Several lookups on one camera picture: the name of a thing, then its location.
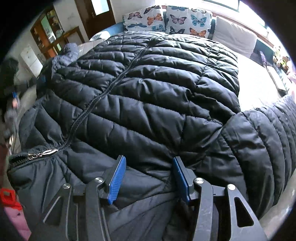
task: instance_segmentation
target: door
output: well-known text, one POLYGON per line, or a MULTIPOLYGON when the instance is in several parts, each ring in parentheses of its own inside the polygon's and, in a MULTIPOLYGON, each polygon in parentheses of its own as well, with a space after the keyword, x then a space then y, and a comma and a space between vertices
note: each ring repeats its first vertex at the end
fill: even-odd
POLYGON ((75 2, 89 38, 115 24, 109 0, 75 0, 75 2))

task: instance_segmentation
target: red plastic object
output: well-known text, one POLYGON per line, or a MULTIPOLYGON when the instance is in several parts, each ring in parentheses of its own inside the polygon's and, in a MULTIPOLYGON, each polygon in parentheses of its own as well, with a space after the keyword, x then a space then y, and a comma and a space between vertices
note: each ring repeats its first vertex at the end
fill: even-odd
POLYGON ((22 210, 21 204, 16 199, 16 194, 14 190, 2 188, 0 190, 0 202, 5 207, 11 207, 17 210, 22 210))

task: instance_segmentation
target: orange butterfly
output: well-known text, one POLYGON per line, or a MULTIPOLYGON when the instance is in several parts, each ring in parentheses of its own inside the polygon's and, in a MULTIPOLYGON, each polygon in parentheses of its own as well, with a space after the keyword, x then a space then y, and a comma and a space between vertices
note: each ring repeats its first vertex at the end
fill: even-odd
POLYGON ((201 31, 201 32, 198 33, 193 28, 190 28, 189 30, 190 30, 190 34, 191 35, 195 35, 195 36, 202 37, 202 38, 205 37, 205 34, 207 32, 207 31, 203 30, 203 31, 201 31))
POLYGON ((162 21, 163 18, 161 16, 161 14, 158 13, 156 16, 148 17, 147 20, 148 20, 148 25, 150 26, 153 23, 154 20, 162 21))

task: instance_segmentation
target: butterfly print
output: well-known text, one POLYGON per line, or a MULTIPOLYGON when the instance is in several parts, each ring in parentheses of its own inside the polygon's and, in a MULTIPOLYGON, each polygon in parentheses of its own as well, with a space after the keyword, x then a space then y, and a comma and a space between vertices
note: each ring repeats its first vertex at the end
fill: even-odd
POLYGON ((147 26, 142 23, 132 23, 131 25, 128 26, 128 28, 134 28, 136 26, 139 26, 141 28, 147 28, 147 26))
POLYGON ((148 25, 150 26, 153 23, 154 20, 162 21, 163 18, 161 16, 161 14, 158 13, 156 16, 148 17, 147 20, 148 20, 148 25))
POLYGON ((152 30, 155 31, 155 32, 164 32, 165 31, 162 24, 160 24, 158 26, 153 26, 152 30))
POLYGON ((178 23, 178 24, 184 24, 184 21, 186 20, 187 17, 181 17, 181 18, 177 18, 174 15, 170 14, 170 17, 173 20, 173 23, 178 23))
POLYGON ((201 13, 207 13, 207 11, 205 11, 205 10, 200 10, 200 9, 191 9, 191 11, 193 11, 193 12, 201 12, 201 13))
POLYGON ((151 9, 153 9, 153 8, 155 8, 155 9, 160 9, 160 6, 155 5, 155 6, 152 6, 152 7, 148 7, 148 8, 145 9, 144 14, 149 13, 149 11, 150 11, 151 9))
POLYGON ((139 12, 135 12, 135 13, 130 13, 129 17, 128 17, 128 20, 134 18, 134 17, 137 17, 137 18, 143 18, 139 12))
POLYGON ((193 28, 190 28, 189 30, 190 30, 191 35, 195 35, 195 36, 202 37, 202 38, 205 38, 205 34, 207 32, 206 30, 203 30, 203 31, 198 33, 193 28))
POLYGON ((170 34, 183 34, 185 29, 180 29, 178 32, 175 31, 175 29, 171 26, 170 27, 170 34))
POLYGON ((197 24, 199 24, 201 27, 203 27, 205 25, 205 22, 207 21, 207 17, 198 19, 194 15, 191 15, 191 20, 192 20, 192 24, 194 26, 196 26, 197 24))
POLYGON ((187 7, 176 7, 176 6, 169 6, 172 10, 177 10, 177 11, 185 11, 188 9, 187 7))

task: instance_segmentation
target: butterfly pillow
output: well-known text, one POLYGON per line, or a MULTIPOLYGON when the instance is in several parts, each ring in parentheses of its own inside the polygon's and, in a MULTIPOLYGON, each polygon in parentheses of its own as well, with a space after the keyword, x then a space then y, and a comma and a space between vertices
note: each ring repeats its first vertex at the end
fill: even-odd
POLYGON ((167 6, 166 33, 191 34, 207 38, 211 29, 212 13, 187 7, 167 6))
POLYGON ((123 25, 128 31, 165 31, 161 6, 151 6, 123 15, 123 25))

